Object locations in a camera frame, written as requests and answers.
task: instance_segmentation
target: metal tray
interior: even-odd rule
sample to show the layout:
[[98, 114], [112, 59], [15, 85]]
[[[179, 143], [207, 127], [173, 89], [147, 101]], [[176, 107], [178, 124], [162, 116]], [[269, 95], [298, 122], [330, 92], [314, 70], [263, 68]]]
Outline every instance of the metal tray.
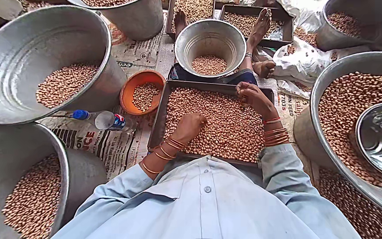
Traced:
[[[215, 3], [216, 0], [213, 0], [213, 11], [212, 11], [212, 18], [215, 18]], [[175, 0], [169, 1], [169, 11], [167, 13], [167, 22], [166, 22], [166, 33], [175, 41], [175, 34], [172, 32], [172, 21], [173, 21], [173, 14], [174, 14], [174, 8], [175, 8]]]
[[[166, 81], [166, 84], [163, 87], [163, 92], [160, 99], [159, 108], [157, 110], [157, 115], [154, 120], [153, 128], [151, 130], [150, 139], [148, 141], [149, 151], [152, 151], [152, 149], [155, 148], [157, 145], [159, 145], [163, 140], [165, 127], [166, 127], [167, 103], [169, 101], [170, 93], [176, 87], [184, 87], [184, 88], [188, 87], [188, 88], [198, 89], [201, 91], [220, 92], [220, 93], [228, 94], [228, 95], [236, 94], [235, 85], [221, 85], [221, 84], [213, 84], [213, 83], [190, 82], [190, 81], [180, 81], [180, 80]], [[266, 88], [260, 88], [260, 89], [262, 90], [263, 94], [265, 94], [266, 97], [268, 97], [268, 99], [271, 102], [274, 101], [274, 94], [271, 89], [266, 89]], [[186, 154], [184, 152], [178, 152], [178, 156], [185, 157], [189, 160], [193, 160], [193, 159], [201, 158], [205, 155]], [[222, 157], [217, 157], [217, 158], [235, 165], [244, 165], [244, 166], [250, 166], [250, 167], [256, 167], [256, 168], [258, 167], [257, 163], [225, 159]]]
[[[278, 49], [281, 46], [288, 45], [293, 42], [293, 17], [290, 16], [283, 8], [271, 8], [272, 11], [272, 20], [283, 21], [284, 25], [282, 26], [282, 40], [268, 40], [263, 39], [259, 46], [269, 47]], [[220, 13], [220, 20], [224, 19], [225, 12], [231, 12], [235, 14], [245, 15], [245, 16], [258, 16], [262, 11], [263, 7], [247, 7], [247, 6], [238, 6], [226, 4], [222, 7]]]

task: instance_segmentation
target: orange bowl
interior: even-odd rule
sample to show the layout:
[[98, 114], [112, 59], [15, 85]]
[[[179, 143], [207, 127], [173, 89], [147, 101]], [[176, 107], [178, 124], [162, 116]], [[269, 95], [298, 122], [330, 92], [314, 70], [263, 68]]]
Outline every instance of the orange bowl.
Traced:
[[[133, 95], [134, 95], [135, 88], [147, 82], [155, 84], [156, 88], [160, 92], [159, 94], [153, 96], [151, 107], [148, 110], [142, 112], [137, 107], [135, 107], [135, 105], [132, 103], [132, 100], [134, 99]], [[162, 96], [163, 86], [165, 82], [166, 80], [164, 79], [164, 77], [157, 71], [144, 70], [144, 71], [135, 73], [126, 81], [125, 85], [120, 91], [120, 104], [122, 105], [122, 108], [128, 114], [132, 114], [132, 115], [144, 115], [157, 109], [157, 107], [159, 106], [160, 98]]]

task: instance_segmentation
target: water bottle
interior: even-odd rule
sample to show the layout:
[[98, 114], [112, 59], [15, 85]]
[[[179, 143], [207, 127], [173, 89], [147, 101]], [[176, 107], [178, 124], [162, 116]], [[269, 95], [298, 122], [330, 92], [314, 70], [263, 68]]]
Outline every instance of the water bottle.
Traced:
[[136, 121], [130, 119], [129, 117], [124, 117], [110, 111], [90, 113], [84, 110], [75, 110], [70, 117], [77, 120], [85, 120], [100, 130], [133, 133], [137, 127]]

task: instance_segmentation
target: bottle cap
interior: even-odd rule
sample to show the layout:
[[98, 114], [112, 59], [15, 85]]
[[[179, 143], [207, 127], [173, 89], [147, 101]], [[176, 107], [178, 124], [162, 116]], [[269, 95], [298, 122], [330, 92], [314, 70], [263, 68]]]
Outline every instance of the bottle cap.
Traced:
[[88, 118], [88, 116], [89, 116], [88, 111], [84, 111], [84, 110], [73, 111], [73, 118], [75, 118], [77, 120], [85, 120]]

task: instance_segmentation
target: hand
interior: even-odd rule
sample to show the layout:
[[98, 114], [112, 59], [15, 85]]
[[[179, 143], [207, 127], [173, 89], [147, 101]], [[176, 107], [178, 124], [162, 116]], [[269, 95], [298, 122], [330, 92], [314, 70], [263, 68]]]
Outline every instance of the hand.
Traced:
[[200, 113], [193, 113], [184, 115], [178, 123], [172, 138], [183, 143], [188, 144], [191, 139], [200, 133], [203, 124], [207, 123], [206, 117]]
[[244, 96], [246, 103], [250, 104], [264, 119], [269, 120], [278, 117], [278, 112], [273, 103], [256, 85], [240, 82], [235, 89], [238, 95]]

